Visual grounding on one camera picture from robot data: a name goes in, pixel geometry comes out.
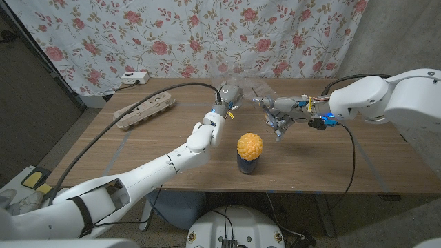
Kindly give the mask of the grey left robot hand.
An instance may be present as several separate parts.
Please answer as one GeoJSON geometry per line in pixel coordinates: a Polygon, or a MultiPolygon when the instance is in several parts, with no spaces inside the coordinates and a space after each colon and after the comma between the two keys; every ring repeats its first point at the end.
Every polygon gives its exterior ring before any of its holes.
{"type": "Polygon", "coordinates": [[[237,85],[224,84],[220,87],[221,105],[227,110],[237,110],[242,105],[243,89],[237,85]]]}

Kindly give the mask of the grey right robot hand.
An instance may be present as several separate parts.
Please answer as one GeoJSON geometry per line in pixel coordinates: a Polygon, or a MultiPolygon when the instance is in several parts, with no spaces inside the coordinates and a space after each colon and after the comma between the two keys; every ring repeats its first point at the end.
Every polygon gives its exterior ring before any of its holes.
{"type": "Polygon", "coordinates": [[[273,99],[270,96],[253,99],[264,112],[266,124],[276,134],[276,141],[281,141],[287,129],[294,123],[304,123],[311,119],[311,115],[299,106],[300,97],[280,97],[273,99]]]}

